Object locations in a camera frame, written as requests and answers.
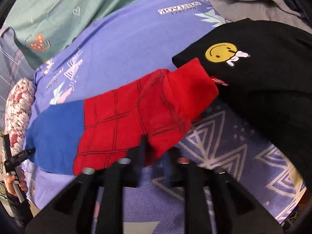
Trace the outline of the black jacket left forearm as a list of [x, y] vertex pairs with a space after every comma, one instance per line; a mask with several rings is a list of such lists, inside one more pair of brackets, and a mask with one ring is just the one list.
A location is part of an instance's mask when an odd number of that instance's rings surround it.
[[20, 229], [25, 230], [26, 226], [33, 219], [33, 214], [26, 195], [24, 192], [22, 194], [24, 201], [21, 203], [18, 197], [6, 192], [7, 201], [14, 215], [15, 222]]

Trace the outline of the person's left hand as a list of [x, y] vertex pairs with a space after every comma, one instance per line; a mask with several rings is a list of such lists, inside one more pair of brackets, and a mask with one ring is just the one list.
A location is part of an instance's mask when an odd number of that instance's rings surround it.
[[[25, 175], [24, 175], [24, 171], [21, 170], [21, 175], [19, 177], [19, 187], [21, 188], [22, 191], [24, 191], [25, 193], [28, 192], [28, 187], [27, 187], [27, 183], [25, 181]], [[15, 176], [11, 175], [11, 174], [7, 174], [6, 175], [6, 179], [5, 179], [5, 185], [6, 185], [6, 189], [8, 191], [9, 194], [17, 197], [17, 194], [13, 188], [13, 182], [15, 180]]]

